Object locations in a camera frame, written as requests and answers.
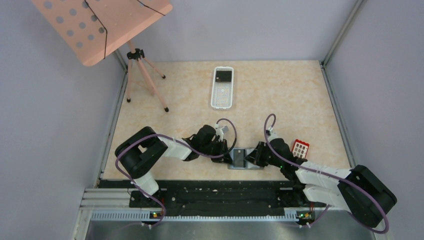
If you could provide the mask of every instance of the beige marble surface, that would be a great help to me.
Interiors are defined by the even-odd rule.
[[[277,116],[275,131],[290,146],[295,139],[310,144],[309,161],[349,168],[318,61],[159,62],[156,66],[166,79],[152,74],[153,80],[170,111],[166,113],[158,98],[147,89],[137,85],[133,88],[131,103],[122,103],[104,179],[125,178],[115,168],[114,151],[145,126],[151,126],[157,133],[186,138],[205,124],[213,126],[218,119],[228,118],[237,128],[236,147],[255,147],[264,140],[264,121],[270,113]],[[214,110],[210,105],[213,71],[217,66],[234,68],[233,105],[229,110]],[[133,76],[144,84],[138,69],[133,68]],[[226,138],[230,145],[234,134],[229,133]],[[158,180],[284,179],[277,167],[229,170],[226,164],[204,157],[190,162],[162,157],[152,173]]]

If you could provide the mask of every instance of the gray wall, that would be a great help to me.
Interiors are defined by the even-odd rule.
[[[69,239],[122,69],[83,66],[28,0],[1,4],[0,63],[0,239]]]
[[[424,3],[368,1],[328,66],[358,163],[397,196],[396,239],[423,239]]]
[[[134,43],[161,62],[323,60],[355,2],[171,0]]]

